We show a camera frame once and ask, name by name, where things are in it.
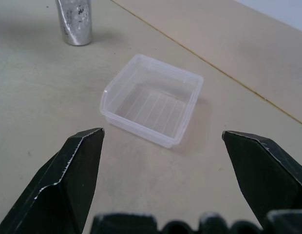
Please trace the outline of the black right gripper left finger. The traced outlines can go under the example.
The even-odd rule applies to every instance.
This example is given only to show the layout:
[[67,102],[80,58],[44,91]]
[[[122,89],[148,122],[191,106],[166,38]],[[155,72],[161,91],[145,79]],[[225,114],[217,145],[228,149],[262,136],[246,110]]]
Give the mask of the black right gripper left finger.
[[93,200],[105,132],[69,137],[34,175],[0,223],[0,234],[80,234]]

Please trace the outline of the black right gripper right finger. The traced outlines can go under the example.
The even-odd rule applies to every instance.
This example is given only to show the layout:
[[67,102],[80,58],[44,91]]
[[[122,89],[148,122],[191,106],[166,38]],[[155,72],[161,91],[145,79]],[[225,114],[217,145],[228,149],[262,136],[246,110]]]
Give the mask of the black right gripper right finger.
[[240,190],[264,230],[302,230],[302,165],[273,140],[224,131]]

